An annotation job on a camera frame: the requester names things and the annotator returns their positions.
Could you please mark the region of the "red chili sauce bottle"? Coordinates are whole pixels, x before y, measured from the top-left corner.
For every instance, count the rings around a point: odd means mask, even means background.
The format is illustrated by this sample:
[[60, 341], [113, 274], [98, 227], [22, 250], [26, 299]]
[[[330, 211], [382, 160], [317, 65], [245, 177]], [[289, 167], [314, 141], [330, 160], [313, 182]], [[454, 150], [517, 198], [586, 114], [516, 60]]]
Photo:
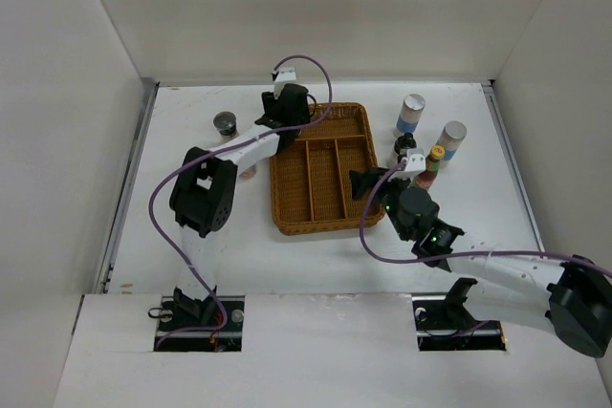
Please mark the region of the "red chili sauce bottle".
[[426, 169], [414, 178], [411, 185], [428, 191], [437, 178], [440, 162], [445, 154], [446, 150], [442, 145], [434, 145], [426, 157]]

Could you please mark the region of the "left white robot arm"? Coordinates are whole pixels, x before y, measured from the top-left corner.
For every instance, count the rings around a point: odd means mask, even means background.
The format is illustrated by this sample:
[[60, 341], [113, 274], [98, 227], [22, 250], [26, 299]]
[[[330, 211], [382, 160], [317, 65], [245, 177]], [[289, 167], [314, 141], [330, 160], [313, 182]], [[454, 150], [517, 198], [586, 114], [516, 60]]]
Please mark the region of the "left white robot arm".
[[182, 252], [189, 259], [188, 275], [181, 276], [173, 299], [184, 303], [181, 316], [191, 329], [209, 327], [215, 310], [207, 300], [216, 290], [216, 281], [211, 279], [203, 286], [199, 278], [206, 272], [216, 273], [217, 255], [213, 249], [202, 249], [197, 240], [228, 221], [239, 176], [287, 150], [311, 122], [314, 111], [309, 98], [306, 87], [284, 83], [262, 94], [264, 113], [249, 130], [239, 133], [235, 114], [220, 112], [213, 125], [222, 143], [209, 150], [192, 147], [186, 152], [184, 163], [190, 167], [178, 174], [169, 207], [181, 228]]

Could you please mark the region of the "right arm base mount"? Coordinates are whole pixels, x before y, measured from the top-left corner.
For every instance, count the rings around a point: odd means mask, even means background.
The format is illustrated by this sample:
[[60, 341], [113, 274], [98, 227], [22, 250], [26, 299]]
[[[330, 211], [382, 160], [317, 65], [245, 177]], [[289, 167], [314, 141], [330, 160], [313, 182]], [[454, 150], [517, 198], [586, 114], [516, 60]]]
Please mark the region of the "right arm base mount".
[[465, 308], [476, 285], [475, 279], [459, 278], [447, 293], [411, 297], [421, 352], [506, 351], [501, 324], [474, 319]]

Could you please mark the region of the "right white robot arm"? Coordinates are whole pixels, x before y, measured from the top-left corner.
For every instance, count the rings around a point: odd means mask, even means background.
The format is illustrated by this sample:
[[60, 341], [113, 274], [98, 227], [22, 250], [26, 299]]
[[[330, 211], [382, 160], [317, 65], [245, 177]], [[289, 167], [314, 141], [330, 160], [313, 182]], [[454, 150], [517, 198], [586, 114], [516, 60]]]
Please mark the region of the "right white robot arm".
[[403, 168], [349, 173], [354, 200], [381, 204], [399, 239], [412, 244], [408, 259], [366, 253], [390, 265], [425, 265], [458, 279], [443, 313], [458, 328], [497, 320], [550, 333], [570, 349], [594, 358], [611, 342], [611, 272], [579, 255], [525, 249], [453, 250], [464, 235], [438, 216], [429, 193], [401, 179]]

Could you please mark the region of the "white-lid brown sauce jar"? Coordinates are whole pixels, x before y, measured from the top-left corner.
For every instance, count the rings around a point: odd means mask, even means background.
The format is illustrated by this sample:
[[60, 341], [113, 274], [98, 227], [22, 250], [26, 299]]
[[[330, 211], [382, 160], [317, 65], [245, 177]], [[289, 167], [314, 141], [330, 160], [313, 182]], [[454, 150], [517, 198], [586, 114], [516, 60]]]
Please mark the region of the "white-lid brown sauce jar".
[[257, 165], [256, 165], [256, 164], [254, 164], [253, 166], [251, 166], [251, 167], [249, 167], [249, 168], [245, 169], [245, 170], [244, 170], [244, 171], [243, 171], [243, 172], [242, 172], [242, 173], [239, 175], [239, 177], [240, 177], [241, 179], [243, 179], [243, 180], [248, 180], [248, 179], [253, 178], [253, 177], [255, 176], [256, 172], [257, 172]]

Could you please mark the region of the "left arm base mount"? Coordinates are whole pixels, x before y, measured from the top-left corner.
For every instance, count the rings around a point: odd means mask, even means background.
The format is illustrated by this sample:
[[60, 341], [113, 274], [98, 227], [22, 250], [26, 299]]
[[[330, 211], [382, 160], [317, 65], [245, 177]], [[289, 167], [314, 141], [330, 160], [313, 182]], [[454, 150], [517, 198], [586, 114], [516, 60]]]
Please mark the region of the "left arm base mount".
[[153, 351], [162, 353], [233, 353], [242, 350], [245, 297], [191, 299], [176, 288], [147, 316], [156, 321]]

